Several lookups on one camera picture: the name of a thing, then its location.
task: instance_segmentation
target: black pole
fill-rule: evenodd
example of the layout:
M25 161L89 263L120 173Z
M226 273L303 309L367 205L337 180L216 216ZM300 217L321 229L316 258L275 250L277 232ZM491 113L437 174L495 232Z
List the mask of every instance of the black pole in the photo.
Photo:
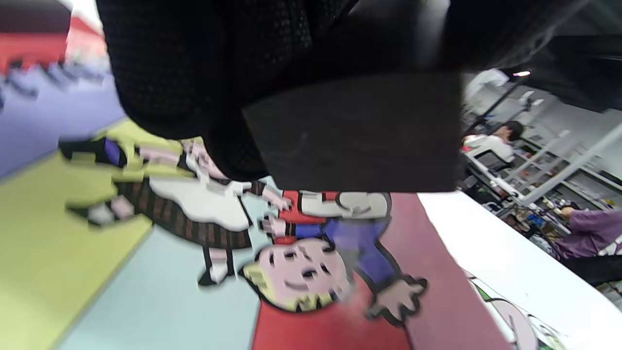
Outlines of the black pole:
M487 109L484 113L478 116L475 122L473 123L473 125L469 126L468 129L466 129L466 131L464 132L464 134L462 134L462 137L464 138L470 135L478 125L482 125L486 121L486 116L489 115L492 111L494 111L495 108L499 107L499 105L502 104L502 102L507 100L508 97L512 94L512 92L516 91L516 89L519 86L521 86L527 80L528 77L529 76L526 75L524 77L519 77L518 79L516 79L514 86L511 87L508 91L506 91L506 93L504 93L503 96L499 97L499 100L497 100L492 106L490 106L489 109Z

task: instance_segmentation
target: cartoon hand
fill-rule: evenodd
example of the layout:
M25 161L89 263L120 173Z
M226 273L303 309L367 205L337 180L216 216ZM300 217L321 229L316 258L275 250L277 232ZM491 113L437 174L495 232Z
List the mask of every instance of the cartoon hand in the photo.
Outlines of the cartoon hand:
M285 197L278 197L271 200L269 204L279 210L289 210L289 208L292 207L292 200Z
M268 215L259 223L259 228L266 231L272 237L285 237L285 228L287 223L285 220Z
M382 315L394 326L403 326L406 318L419 310L419 297L426 289L426 279L403 276L374 297L368 316Z

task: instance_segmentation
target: black shoe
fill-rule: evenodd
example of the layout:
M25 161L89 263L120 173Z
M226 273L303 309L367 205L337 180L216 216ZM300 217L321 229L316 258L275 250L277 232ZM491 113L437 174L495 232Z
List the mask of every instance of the black shoe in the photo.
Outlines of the black shoe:
M91 219L88 218L88 208L84 208L84 207L69 207L67 206L65 208L67 211L71 212L74 215L77 215L79 217L81 217L82 219L85 219L88 222L89 226L93 226L93 227L97 227L97 228L101 228L101 224L92 221Z
M210 271L207 270L205 271L205 273L201 276L201 278L199 278L198 280L198 285L202 286L202 287L208 287L208 286L215 286L217 285L216 282L214 282L214 280L211 278L211 274Z
M75 153L91 153L95 155L95 164L110 165L122 169L128 165L128 157L119 144L109 138L96 141L59 141L58 148L65 159L75 161Z

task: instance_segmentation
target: white sleeve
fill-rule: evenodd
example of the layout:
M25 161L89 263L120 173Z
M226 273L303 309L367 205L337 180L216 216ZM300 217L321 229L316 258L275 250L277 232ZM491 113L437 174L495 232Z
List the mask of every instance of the white sleeve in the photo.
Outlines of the white sleeve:
M477 147L486 140L486 135L470 135L467 136L462 143L466 147Z

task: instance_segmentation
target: cartoon girl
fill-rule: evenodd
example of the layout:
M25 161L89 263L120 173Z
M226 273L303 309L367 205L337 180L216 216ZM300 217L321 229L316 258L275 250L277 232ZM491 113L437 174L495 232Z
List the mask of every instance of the cartoon girl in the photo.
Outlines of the cartoon girl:
M59 143L65 158L79 159L78 154L92 154L96 164L117 168L128 165L130 158L111 138ZM168 164L186 170L192 177L152 174L141 181L113 181L117 195L88 205L67 205L67 209L90 224L104 227L124 222L142 214L172 234L203 247L206 272L199 285L221 283L235 275L233 251L251 248L248 234L253 224L241 201L251 193L261 196L279 209L290 205L275 190L261 181L236 182L228 179L214 164L203 142L184 141L183 152L143 146L132 157L143 163Z

